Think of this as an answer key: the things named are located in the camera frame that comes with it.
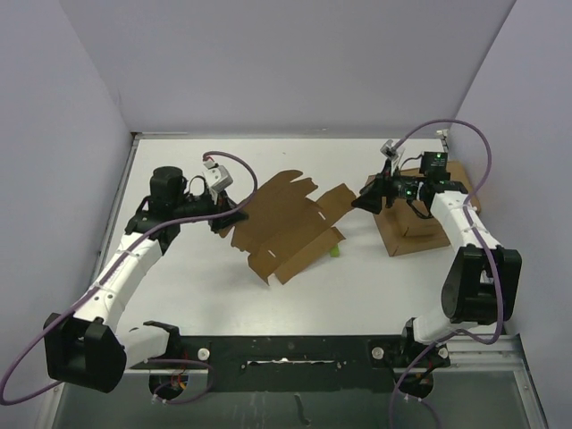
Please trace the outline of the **brown cardboard box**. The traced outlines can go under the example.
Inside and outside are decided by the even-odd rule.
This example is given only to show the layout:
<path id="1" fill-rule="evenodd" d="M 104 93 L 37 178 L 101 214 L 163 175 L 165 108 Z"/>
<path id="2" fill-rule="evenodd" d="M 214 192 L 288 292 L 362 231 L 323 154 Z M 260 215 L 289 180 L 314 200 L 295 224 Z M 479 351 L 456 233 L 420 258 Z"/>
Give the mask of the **brown cardboard box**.
<path id="1" fill-rule="evenodd" d="M 317 190 L 298 170 L 278 172 L 245 206 L 246 221 L 234 225 L 231 245 L 248 254 L 249 268 L 263 281 L 284 284 L 345 240 L 336 223 L 352 210 L 356 194 L 342 183 L 313 200 Z"/>

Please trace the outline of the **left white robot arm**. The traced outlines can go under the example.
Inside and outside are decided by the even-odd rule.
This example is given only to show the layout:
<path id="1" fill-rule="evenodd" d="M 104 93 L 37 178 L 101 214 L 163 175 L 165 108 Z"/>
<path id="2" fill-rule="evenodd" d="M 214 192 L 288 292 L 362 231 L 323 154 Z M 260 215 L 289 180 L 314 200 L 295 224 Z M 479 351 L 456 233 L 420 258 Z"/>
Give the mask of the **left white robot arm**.
<path id="1" fill-rule="evenodd" d="M 198 176 L 203 191 L 186 189 L 180 168 L 158 167 L 149 193 L 128 221 L 115 255 L 69 315 L 53 313 L 44 338 L 49 376 L 101 392 L 112 391 L 126 369 L 148 359 L 162 367 L 184 357 L 178 327 L 145 322 L 123 336 L 117 325 L 134 292 L 151 267 L 181 231 L 181 221 L 206 220 L 213 232 L 247 219 L 228 197 L 228 170 L 208 158 Z"/>

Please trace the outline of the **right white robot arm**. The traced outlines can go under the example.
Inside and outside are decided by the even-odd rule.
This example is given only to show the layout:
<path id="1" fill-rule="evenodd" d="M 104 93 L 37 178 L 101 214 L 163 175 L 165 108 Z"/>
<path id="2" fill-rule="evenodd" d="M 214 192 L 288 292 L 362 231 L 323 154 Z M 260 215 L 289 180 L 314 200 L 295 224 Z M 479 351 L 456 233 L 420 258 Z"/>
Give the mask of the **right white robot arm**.
<path id="1" fill-rule="evenodd" d="M 399 358 L 414 366 L 427 358 L 429 344 L 478 325 L 501 328 L 514 313 L 522 257 L 503 247 L 484 226 L 462 181 L 452 179 L 444 152 L 424 152 L 419 173 L 405 175 L 395 151 L 383 169 L 353 201 L 355 208 L 379 215 L 398 200 L 423 220 L 435 220 L 451 244 L 454 257 L 442 285 L 440 302 L 431 312 L 411 319 L 407 337 L 397 344 Z"/>

